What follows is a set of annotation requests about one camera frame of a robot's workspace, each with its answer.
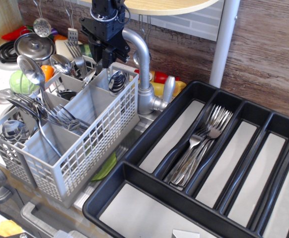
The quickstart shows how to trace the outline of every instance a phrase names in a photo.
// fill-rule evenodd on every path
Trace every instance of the gray cutlery basket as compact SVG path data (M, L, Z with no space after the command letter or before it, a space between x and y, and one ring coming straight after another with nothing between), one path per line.
M121 64L114 63L110 69L116 71L119 66ZM39 131L24 144L11 144L0 139L0 155L11 174L32 188L37 186L48 199L69 208L97 169L139 121L139 75L128 73L130 82L114 97L109 95L105 70L82 90L80 80L60 73L53 76L46 83L49 102L53 107L61 104L91 126L79 135L50 122L44 124L43 131L61 157ZM80 91L67 101L55 95L56 89ZM2 117L0 126L17 112L14 108ZM22 113L21 116L28 128L33 129L35 120Z

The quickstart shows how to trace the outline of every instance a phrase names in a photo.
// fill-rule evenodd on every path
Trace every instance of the wire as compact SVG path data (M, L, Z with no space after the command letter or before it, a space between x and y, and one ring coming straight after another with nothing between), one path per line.
M124 24L124 25L127 25L130 21L131 21L131 13L130 13L130 10L129 8L127 8L127 6L125 4L123 4L123 7L127 10L128 14L129 14L129 18L126 22L122 22L118 19L117 17L117 21L120 23L120 24Z

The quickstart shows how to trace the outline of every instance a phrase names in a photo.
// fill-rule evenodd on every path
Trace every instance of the pot lid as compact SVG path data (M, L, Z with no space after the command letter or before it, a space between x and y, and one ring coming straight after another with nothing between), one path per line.
M55 53L55 44L49 38L28 33L16 39L14 50L18 55L26 55L34 61L44 61Z

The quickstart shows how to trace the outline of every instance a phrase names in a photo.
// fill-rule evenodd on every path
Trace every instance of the silver spoon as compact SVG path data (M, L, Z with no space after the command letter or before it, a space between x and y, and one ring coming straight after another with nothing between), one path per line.
M26 125L18 120L7 120L2 125L2 134L10 142L25 142L30 137Z
M48 109L51 109L45 92L45 74L41 67L33 59L25 55L18 56L16 61L27 79L31 83L40 86L42 102Z
M129 74L122 70L115 72L109 80L108 88L111 96L118 95L128 84Z
M58 72L77 78L71 62L65 56L54 54L51 55L50 61L51 66L53 66Z

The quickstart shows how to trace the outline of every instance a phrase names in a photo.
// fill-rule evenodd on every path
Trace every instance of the stove burner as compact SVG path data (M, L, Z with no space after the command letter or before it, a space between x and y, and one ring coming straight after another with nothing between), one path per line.
M14 41L9 41L0 46L0 62L16 63L17 54L14 51Z

